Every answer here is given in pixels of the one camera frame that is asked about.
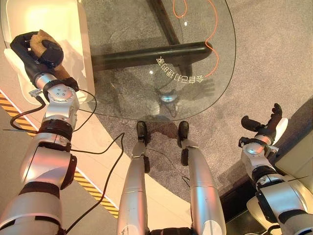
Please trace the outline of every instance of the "yellow and black striped tape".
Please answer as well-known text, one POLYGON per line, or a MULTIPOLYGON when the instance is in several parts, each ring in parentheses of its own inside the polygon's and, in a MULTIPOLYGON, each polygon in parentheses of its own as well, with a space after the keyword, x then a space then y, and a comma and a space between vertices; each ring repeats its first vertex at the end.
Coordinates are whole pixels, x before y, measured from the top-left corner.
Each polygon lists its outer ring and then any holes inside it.
MULTIPOLYGON (((14 117, 17 114, 19 114, 19 111, 16 110, 16 108, 11 104, 9 100, 5 98, 5 96, 0 93, 0 106, 11 116, 14 117)), ((30 130, 30 131, 36 131, 36 129, 23 117, 20 117, 15 120, 15 122, 23 129, 30 130)))
MULTIPOLYGON (((12 105, 12 103, 6 99, 6 97, 0 91, 0 106, 11 116, 19 114, 19 111, 12 105)), ((17 124, 27 130, 34 130, 35 128, 23 117, 16 119, 17 124)), ((86 179, 79 171, 75 171, 74 180, 76 180, 91 196, 93 196, 97 201, 100 200, 102 193, 99 192, 95 186, 86 179)), ((101 205, 114 216, 118 218, 118 208, 116 208, 107 198, 104 198, 101 202, 101 205)))

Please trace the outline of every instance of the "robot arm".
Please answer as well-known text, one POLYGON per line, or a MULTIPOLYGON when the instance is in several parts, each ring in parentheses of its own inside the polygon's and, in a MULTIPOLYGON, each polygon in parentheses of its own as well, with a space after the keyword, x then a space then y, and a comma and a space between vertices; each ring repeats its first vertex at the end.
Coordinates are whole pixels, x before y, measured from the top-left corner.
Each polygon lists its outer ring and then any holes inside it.
POLYGON ((70 154, 71 137, 76 124, 79 102, 78 85, 73 78, 57 79, 54 67, 63 59, 62 49, 43 40, 47 50, 40 58, 32 53, 30 40, 37 32, 17 36, 11 48, 22 59, 30 81, 49 102, 37 135, 33 138, 21 166, 24 184, 19 195, 6 207, 0 218, 0 235, 61 235, 60 190, 74 177, 76 157, 70 154))
POLYGON ((301 194, 278 174, 267 157, 276 154, 278 148, 272 146, 281 137, 288 120, 282 118, 278 104, 272 109, 268 124, 261 125, 248 116, 242 118, 242 126, 257 132, 253 139, 242 137, 241 160, 249 177, 256 185, 261 210, 271 223, 278 223, 283 235, 313 234, 313 215, 307 213, 307 205, 301 194))

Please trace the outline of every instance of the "glass table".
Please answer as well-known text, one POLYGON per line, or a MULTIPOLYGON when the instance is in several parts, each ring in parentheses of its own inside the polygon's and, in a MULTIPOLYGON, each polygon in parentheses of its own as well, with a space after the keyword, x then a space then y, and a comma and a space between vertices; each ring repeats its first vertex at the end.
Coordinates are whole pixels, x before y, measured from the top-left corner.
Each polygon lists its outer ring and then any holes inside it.
MULTIPOLYGON (((224 0, 104 3, 82 1, 98 114, 181 120, 221 97, 236 54, 234 26, 224 0)), ((94 100, 81 106, 93 107, 94 100)))

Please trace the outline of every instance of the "orange cable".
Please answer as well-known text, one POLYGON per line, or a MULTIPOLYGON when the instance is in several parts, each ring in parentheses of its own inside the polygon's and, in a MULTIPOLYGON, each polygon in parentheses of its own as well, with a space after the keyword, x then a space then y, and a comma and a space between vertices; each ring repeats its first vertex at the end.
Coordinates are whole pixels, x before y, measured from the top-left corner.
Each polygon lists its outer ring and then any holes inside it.
POLYGON ((205 40, 205 45, 206 45, 208 48, 210 48, 210 49, 214 52, 214 54, 216 55, 216 64, 215 64, 214 69, 213 69, 210 73, 208 73, 205 77, 210 76, 210 75, 216 70, 216 68, 217 68, 217 66, 218 66, 218 64, 219 64, 219 60, 220 60, 220 57, 219 57, 218 53, 217 53, 212 47, 210 47, 210 46, 208 45, 208 41, 213 37, 213 35, 214 35, 215 32, 216 32, 217 24, 218 24, 218 21, 219 21, 218 16, 217 16, 217 11, 216 11, 216 8, 215 8, 214 4, 211 2, 211 0, 208 0, 208 1, 209 1, 209 3, 211 4, 211 6, 212 6, 212 8, 213 8, 213 10, 214 10, 214 14, 215 14, 215 27, 214 27, 214 30, 213 30, 212 34, 210 35, 210 37, 208 37, 208 38, 205 40))
MULTIPOLYGON (((209 49, 211 49, 211 50, 214 52, 214 54, 215 54, 215 56, 216 56, 216 64, 215 64, 214 69, 213 69, 210 73, 208 73, 205 77, 210 76, 210 75, 216 70, 216 68, 217 68, 217 66, 218 66, 218 64, 219 64, 219 60, 220 60, 218 53, 217 53, 212 47, 210 47, 210 46, 208 45, 208 41, 214 36, 214 34, 215 34, 215 32, 216 32, 217 25, 218 25, 218 21, 219 21, 218 16, 217 16, 217 11, 216 11, 216 8, 215 8, 214 4, 212 3, 211 0, 208 0, 208 2, 211 4, 211 6, 212 6, 212 8, 213 8, 213 10, 214 10, 214 14, 215 14, 215 26, 214 26, 214 30, 213 30, 212 34, 205 40, 205 45, 206 45, 209 49)), ((184 4, 185 4, 185 12, 184 12, 181 16, 178 16, 178 15, 176 14, 176 12, 175 12, 175 0, 173 0, 173 13, 174 13, 174 15, 175 15, 178 19, 184 17, 184 16, 186 15, 186 13, 187 13, 187 8, 188 8, 188 6, 187 6, 186 0, 184 0, 184 4)))
POLYGON ((177 14, 176 14, 176 11, 175 11, 175 0, 173 0, 173 13, 174 13, 174 15, 179 19, 179 18, 183 18, 185 15, 186 15, 186 13, 187 13, 187 3, 186 3, 186 0, 184 0, 184 4, 185 4, 185 12, 181 15, 181 16, 178 16, 177 14))

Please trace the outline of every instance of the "brown object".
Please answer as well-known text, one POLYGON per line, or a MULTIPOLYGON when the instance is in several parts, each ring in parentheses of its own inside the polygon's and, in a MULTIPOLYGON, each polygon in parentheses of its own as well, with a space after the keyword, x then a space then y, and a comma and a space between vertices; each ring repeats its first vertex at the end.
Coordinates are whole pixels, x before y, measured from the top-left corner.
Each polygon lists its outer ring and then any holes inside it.
MULTIPOLYGON (((49 40, 49 41, 52 41, 52 42, 58 44, 49 34, 47 34, 46 32, 44 32, 43 30, 40 29, 38 34, 33 35, 31 40, 30 40, 30 48, 35 53, 35 55, 38 57, 40 57, 44 53, 44 51, 46 50, 46 48, 42 44, 43 40, 49 40)), ((55 67, 54 70, 55 70, 54 75, 58 79, 62 80, 62 79, 66 79, 66 78, 70 77, 69 73, 65 70, 65 68, 62 66, 62 64, 55 67)))

